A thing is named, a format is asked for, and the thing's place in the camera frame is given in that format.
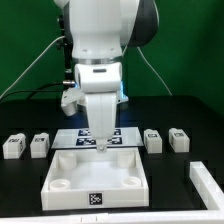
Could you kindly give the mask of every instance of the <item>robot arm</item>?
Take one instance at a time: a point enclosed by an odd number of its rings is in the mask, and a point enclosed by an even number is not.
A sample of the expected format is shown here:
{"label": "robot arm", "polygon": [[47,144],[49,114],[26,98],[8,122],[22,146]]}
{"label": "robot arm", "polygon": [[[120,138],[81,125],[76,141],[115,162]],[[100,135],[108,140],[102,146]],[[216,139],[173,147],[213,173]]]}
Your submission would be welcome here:
{"label": "robot arm", "polygon": [[82,93],[73,96],[75,91],[69,90],[72,100],[63,95],[62,108],[72,115],[75,110],[71,106],[68,110],[68,102],[84,97],[97,150],[106,151],[115,128],[121,46],[142,46],[155,35],[158,14],[154,0],[54,1],[64,12],[66,38],[73,43],[75,80]]}

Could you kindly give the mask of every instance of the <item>green background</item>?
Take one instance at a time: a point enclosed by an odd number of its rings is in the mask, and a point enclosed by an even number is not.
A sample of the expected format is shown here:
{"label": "green background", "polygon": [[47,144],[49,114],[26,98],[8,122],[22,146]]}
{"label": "green background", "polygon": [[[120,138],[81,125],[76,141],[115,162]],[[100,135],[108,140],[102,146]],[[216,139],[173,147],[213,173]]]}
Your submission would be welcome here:
{"label": "green background", "polygon": [[[60,36],[53,0],[0,0],[0,92],[2,93],[56,37]],[[196,96],[224,114],[224,0],[156,0],[160,28],[142,48],[173,95]],[[123,61],[128,96],[168,95],[136,49]],[[13,91],[64,78],[63,54],[55,47]],[[23,99],[18,94],[8,99]],[[37,98],[60,97],[59,93]]]}

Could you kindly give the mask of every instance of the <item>white block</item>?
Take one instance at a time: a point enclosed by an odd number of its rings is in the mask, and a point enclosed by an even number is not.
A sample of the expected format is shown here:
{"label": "white block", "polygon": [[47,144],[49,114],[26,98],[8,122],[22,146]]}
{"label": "white block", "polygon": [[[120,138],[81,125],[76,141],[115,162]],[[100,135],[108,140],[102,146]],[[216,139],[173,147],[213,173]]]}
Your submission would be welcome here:
{"label": "white block", "polygon": [[26,148],[26,136],[22,133],[11,135],[3,145],[4,159],[19,159]]}
{"label": "white block", "polygon": [[144,144],[149,154],[162,153],[162,138],[158,131],[147,129],[144,131]]}
{"label": "white block", "polygon": [[169,143],[176,153],[189,152],[190,139],[182,129],[169,130]]}
{"label": "white block", "polygon": [[35,135],[31,144],[31,157],[32,158],[45,158],[50,147],[49,135],[46,133],[41,133],[40,135]]}

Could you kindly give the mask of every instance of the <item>black surface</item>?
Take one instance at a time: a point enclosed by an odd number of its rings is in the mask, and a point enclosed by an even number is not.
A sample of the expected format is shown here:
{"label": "black surface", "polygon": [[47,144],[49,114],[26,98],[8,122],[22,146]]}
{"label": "black surface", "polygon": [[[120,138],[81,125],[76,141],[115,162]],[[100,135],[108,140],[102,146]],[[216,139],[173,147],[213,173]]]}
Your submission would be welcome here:
{"label": "black surface", "polygon": [[[50,142],[60,128],[86,128],[84,113],[65,117],[54,100],[11,101],[0,104],[0,144],[12,134],[24,133],[27,148],[19,160],[0,153],[0,217],[206,209],[189,179],[189,162],[203,161],[223,188],[224,119],[193,97],[136,97],[118,108],[118,127],[156,129],[163,153],[148,155],[140,149],[150,186],[146,208],[83,209],[43,212],[40,191],[54,150],[47,159],[31,159],[29,145],[35,134],[47,132]],[[190,153],[175,154],[168,144],[170,128],[183,129],[191,139]]]}

